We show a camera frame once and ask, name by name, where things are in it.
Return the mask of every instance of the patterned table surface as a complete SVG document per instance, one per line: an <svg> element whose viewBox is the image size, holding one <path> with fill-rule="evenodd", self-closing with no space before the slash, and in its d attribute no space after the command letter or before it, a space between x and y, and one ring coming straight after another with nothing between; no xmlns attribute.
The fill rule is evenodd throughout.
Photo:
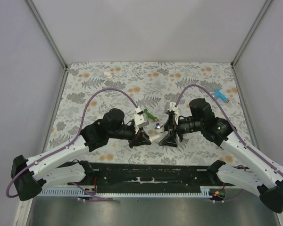
<svg viewBox="0 0 283 226"><path fill-rule="evenodd" d="M108 81L103 72L113 74ZM188 84L197 83L210 92L220 88L229 98L229 103L221 100L221 106L229 115L238 132L250 140L241 108L233 71L229 64L217 63L74 63L69 69L58 113L51 131L47 150L56 147L77 134L83 109L92 94L102 88L114 87L127 92L141 107L164 123L166 102L176 102L180 92ZM179 104L180 115L191 115L189 102L194 98L205 98L218 117L223 117L216 104L204 91L188 89ZM103 92L89 104L84 126L93 123L97 116L111 108L119 108L125 113L125 122L133 119L134 106L121 93ZM155 123L145 128L154 135ZM207 141L200 133L187 134L178 148L161 147L157 143L129 148L128 141L110 139L108 144L95 151L77 157L79 160L110 163L167 164L167 165L210 165L217 159L229 164L240 162L227 151Z"/></svg>

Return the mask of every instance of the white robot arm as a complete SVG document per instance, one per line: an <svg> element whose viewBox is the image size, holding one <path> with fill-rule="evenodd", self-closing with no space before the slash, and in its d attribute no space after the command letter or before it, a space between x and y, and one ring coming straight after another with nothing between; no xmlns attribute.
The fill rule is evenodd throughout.
<svg viewBox="0 0 283 226"><path fill-rule="evenodd" d="M175 103L168 103L165 111L168 120L160 146L177 146L183 135L200 131L209 141L227 150L241 160L250 171L236 169L223 161L216 161L208 168L212 183L224 182L239 186L260 198L272 211L283 211L283 166L275 163L256 147L241 140L225 119L215 117L205 99L190 102L192 116L179 116ZM109 138L126 139L129 146L150 145L153 141L143 130L148 118L137 108L131 124L124 124L124 113L111 109L103 119L86 126L72 143L62 144L53 150L25 159L22 155L14 159L11 176L20 200L35 197L42 189L69 182L92 179L94 169L87 161L59 167L82 154L89 153L107 144Z"/></svg>

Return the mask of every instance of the white wall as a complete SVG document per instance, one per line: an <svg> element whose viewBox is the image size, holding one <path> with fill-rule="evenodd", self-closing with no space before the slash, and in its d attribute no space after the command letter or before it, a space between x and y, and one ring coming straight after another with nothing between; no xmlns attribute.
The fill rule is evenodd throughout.
<svg viewBox="0 0 283 226"><path fill-rule="evenodd" d="M231 62L265 0L34 0L67 63Z"/></svg>
<svg viewBox="0 0 283 226"><path fill-rule="evenodd" d="M61 78L24 1L0 1L0 226L12 225L19 202L5 196L12 161L40 151Z"/></svg>
<svg viewBox="0 0 283 226"><path fill-rule="evenodd" d="M274 1L236 69L259 146L283 164L283 0Z"/></svg>

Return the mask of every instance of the white bracket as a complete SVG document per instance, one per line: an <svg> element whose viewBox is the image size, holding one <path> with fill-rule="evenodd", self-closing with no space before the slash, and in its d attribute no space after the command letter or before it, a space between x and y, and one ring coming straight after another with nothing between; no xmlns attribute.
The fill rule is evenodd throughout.
<svg viewBox="0 0 283 226"><path fill-rule="evenodd" d="M141 109L138 107L135 109L136 114L134 114L134 126L135 126L135 134L137 134L139 128L145 127L149 125L148 116L143 114L138 114L141 112Z"/></svg>
<svg viewBox="0 0 283 226"><path fill-rule="evenodd" d="M62 147L65 147L69 144L70 141L71 140L53 148L48 152L44 152L42 154L28 158L28 162L26 164L29 165L33 162L36 162L41 157L46 156ZM84 138L82 136L79 136L78 139L72 145L70 145L68 149L60 151L59 153L56 153L39 162L37 165L32 166L29 170L34 172L33 178L38 181L41 178L45 177L47 173L67 162L68 160L74 159L79 155L89 153L89 148L85 146L85 142L86 141L84 140Z"/></svg>
<svg viewBox="0 0 283 226"><path fill-rule="evenodd" d="M263 184L267 188L275 187L276 181L282 181L283 177L275 172L271 167L269 167L264 161L262 161L258 156L256 156L253 152L251 152L247 147L242 145L240 140L237 138L234 132L232 132L228 137L228 140L225 140L221 143L220 147L227 150L228 152L235 155L243 164L248 166L258 178L261 179ZM283 172L283 166L275 163L271 159L269 159L266 155L260 152L255 146L250 144L245 140L247 146L250 146L254 149L258 154L260 154L263 158L273 164L277 170Z"/></svg>
<svg viewBox="0 0 283 226"><path fill-rule="evenodd" d="M256 196L260 195L257 186L263 185L263 182L258 178L258 175L253 172L236 169L226 164L219 168L217 176L224 183L241 187Z"/></svg>

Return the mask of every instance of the gray leaf pattern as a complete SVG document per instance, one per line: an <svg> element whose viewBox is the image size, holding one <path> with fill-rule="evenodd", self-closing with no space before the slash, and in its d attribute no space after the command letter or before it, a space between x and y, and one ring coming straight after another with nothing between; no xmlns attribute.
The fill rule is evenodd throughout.
<svg viewBox="0 0 283 226"><path fill-rule="evenodd" d="M78 62L69 66L62 99L54 126L51 131L50 150L74 137L79 130L83 110L88 99L103 88L117 88L130 95L141 109L147 108L159 118L161 123L167 119L164 114L166 102L176 102L181 91L189 84L196 83L214 92L220 88L229 98L229 103L219 100L238 132L250 140L243 117L239 96L229 64L215 63L176 63L176 62ZM108 81L104 72L113 74ZM194 98L205 98L217 117L221 112L202 90L189 89L179 103L180 115L191 115L188 103ZM97 95L89 104L83 126L93 123L96 118L111 108L119 108L125 113L125 122L133 119L134 107L123 94L106 91ZM145 127L149 136L155 135L155 122ZM210 165L217 159L229 164L240 164L234 156L207 141L200 133L185 134L178 147L144 145L129 148L125 140L110 139L108 144L89 154L76 157L92 162L114 162L131 164L167 165Z"/></svg>

